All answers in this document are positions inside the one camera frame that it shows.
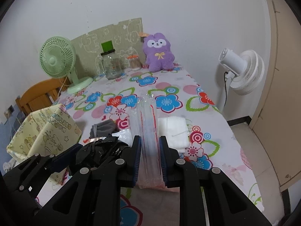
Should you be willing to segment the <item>wooden bed headboard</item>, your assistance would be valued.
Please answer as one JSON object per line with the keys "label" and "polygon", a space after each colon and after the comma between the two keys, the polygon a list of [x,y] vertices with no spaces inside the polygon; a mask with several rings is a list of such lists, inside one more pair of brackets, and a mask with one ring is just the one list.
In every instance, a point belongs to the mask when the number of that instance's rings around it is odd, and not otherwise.
{"label": "wooden bed headboard", "polygon": [[68,77],[39,82],[21,97],[17,97],[16,104],[20,111],[28,116],[34,111],[50,107],[59,98],[60,92],[67,90],[69,84]]}

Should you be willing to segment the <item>wall power socket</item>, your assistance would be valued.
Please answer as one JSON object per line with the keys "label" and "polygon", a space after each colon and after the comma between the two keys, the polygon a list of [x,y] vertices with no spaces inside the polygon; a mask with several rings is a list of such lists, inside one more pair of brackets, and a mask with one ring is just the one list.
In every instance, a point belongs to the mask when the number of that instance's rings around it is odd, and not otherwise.
{"label": "wall power socket", "polygon": [[8,108],[8,113],[9,114],[12,114],[14,112],[14,108],[13,106],[11,105],[9,108]]}

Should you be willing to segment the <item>green cylindrical cap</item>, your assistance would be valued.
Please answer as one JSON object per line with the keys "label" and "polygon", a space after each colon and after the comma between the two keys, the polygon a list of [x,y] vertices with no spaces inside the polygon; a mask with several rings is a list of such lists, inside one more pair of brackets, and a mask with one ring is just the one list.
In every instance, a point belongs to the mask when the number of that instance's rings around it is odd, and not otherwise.
{"label": "green cylindrical cap", "polygon": [[102,49],[103,49],[103,54],[113,52],[115,50],[112,41],[107,41],[101,43]]}

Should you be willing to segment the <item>floral tablecloth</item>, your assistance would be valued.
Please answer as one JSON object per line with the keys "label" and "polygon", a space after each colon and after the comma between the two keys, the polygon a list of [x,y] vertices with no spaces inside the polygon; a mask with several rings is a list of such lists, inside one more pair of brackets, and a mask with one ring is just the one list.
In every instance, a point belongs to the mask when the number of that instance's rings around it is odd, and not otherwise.
{"label": "floral tablecloth", "polygon": [[[111,81],[102,76],[77,93],[61,92],[53,104],[63,104],[78,126],[82,124],[81,143],[88,143],[91,125],[101,121],[113,120],[118,129],[129,131],[129,112],[138,97],[152,94],[157,118],[186,119],[190,145],[180,158],[197,168],[220,168],[261,213],[264,211],[255,175],[241,145],[206,92],[180,65],[156,73],[148,69],[128,71]],[[120,225],[179,225],[179,196],[179,188],[122,188]]]}

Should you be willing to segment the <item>purple plush bunny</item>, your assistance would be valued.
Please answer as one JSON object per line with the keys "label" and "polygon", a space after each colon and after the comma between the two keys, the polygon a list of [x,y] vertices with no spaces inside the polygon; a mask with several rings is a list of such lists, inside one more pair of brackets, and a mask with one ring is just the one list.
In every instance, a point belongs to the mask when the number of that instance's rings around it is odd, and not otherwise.
{"label": "purple plush bunny", "polygon": [[150,72],[173,69],[175,56],[171,52],[170,42],[162,33],[145,37],[142,49]]}

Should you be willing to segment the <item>cotton swab jar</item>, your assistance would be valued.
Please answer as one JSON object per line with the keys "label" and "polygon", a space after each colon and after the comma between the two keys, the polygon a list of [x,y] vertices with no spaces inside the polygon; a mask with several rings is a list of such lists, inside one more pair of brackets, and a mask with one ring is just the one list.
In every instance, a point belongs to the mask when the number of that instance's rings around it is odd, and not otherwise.
{"label": "cotton swab jar", "polygon": [[141,62],[138,55],[130,55],[127,59],[132,70],[139,70],[141,68]]}

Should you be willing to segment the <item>crumpled white cloth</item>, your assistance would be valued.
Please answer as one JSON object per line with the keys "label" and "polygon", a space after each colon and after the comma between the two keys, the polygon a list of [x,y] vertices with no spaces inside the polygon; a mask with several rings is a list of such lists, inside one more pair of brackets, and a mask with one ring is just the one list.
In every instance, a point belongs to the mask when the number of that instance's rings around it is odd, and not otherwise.
{"label": "crumpled white cloth", "polygon": [[3,170],[5,173],[7,173],[8,171],[12,170],[16,165],[16,160],[14,158],[12,158],[11,160],[9,160],[8,162],[4,162],[3,163]]}

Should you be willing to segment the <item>green patterned cardboard panel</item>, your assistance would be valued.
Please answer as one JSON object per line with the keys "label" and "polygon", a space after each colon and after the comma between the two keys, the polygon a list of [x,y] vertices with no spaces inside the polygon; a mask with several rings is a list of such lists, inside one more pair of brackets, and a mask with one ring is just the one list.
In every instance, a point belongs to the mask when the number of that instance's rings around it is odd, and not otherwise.
{"label": "green patterned cardboard panel", "polygon": [[110,24],[71,40],[76,52],[75,69],[78,77],[95,77],[103,73],[100,64],[101,53],[104,52],[102,43],[108,41],[112,42],[123,69],[130,67],[127,59],[130,55],[138,55],[140,62],[145,64],[146,56],[142,50],[140,32],[143,32],[141,17]]}

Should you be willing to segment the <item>green desk fan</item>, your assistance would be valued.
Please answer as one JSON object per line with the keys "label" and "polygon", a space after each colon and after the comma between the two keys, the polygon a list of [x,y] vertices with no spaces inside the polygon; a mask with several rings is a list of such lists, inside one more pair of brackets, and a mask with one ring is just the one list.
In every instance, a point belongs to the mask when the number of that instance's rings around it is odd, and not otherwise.
{"label": "green desk fan", "polygon": [[39,62],[44,72],[54,79],[68,77],[72,83],[67,88],[68,94],[77,93],[88,87],[93,78],[78,78],[75,69],[76,52],[70,40],[55,36],[49,38],[39,53]]}

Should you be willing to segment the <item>white standing fan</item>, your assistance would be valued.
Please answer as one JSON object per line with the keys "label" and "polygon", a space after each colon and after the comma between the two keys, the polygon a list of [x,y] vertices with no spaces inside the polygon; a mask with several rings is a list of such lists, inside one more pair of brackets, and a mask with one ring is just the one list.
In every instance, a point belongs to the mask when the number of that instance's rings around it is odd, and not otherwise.
{"label": "white standing fan", "polygon": [[229,90],[240,96],[251,93],[261,83],[265,65],[262,57],[254,50],[246,50],[238,55],[228,48],[222,50],[219,62],[226,69],[223,75],[223,91],[217,104],[217,109],[222,112]]}

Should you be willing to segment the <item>yellow birthday storage box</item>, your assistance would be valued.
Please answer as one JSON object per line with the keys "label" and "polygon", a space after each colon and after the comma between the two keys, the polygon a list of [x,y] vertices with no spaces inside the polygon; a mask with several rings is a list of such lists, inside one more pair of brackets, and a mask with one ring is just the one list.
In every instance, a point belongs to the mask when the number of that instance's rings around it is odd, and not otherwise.
{"label": "yellow birthday storage box", "polygon": [[19,163],[39,153],[59,155],[78,143],[82,131],[62,104],[30,113],[7,146],[7,153]]}

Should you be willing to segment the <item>grey rolled sock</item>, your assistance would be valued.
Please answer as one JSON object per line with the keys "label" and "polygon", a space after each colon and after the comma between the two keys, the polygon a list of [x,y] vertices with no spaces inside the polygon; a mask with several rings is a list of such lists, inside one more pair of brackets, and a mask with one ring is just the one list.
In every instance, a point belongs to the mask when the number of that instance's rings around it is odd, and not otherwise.
{"label": "grey rolled sock", "polygon": [[90,130],[90,138],[107,137],[116,132],[118,132],[118,128],[115,122],[109,119],[94,124]]}

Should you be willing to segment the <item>clear plastic pink package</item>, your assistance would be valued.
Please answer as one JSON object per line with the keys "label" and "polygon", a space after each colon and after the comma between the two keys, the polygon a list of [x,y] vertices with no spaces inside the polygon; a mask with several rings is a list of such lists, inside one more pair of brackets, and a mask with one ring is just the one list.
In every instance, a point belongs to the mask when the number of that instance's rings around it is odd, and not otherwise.
{"label": "clear plastic pink package", "polygon": [[157,107],[152,94],[138,97],[136,106],[129,112],[129,126],[131,135],[141,138],[139,188],[164,189]]}

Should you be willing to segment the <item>glass mason jar mug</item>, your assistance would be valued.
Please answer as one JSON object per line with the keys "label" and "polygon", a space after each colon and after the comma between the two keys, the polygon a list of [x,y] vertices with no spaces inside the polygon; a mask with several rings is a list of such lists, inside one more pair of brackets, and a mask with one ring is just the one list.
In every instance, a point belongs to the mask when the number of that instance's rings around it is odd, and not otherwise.
{"label": "glass mason jar mug", "polygon": [[119,78],[122,74],[120,59],[115,50],[109,50],[100,54],[100,65],[108,80]]}

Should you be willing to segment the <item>white towel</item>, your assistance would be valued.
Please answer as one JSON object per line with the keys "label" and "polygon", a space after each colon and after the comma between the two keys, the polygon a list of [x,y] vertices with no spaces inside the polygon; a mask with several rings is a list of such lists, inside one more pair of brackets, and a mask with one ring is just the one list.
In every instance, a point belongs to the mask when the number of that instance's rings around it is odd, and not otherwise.
{"label": "white towel", "polygon": [[178,153],[184,153],[190,145],[186,119],[178,116],[162,117],[158,118],[158,125],[159,134],[166,137],[168,146]]}

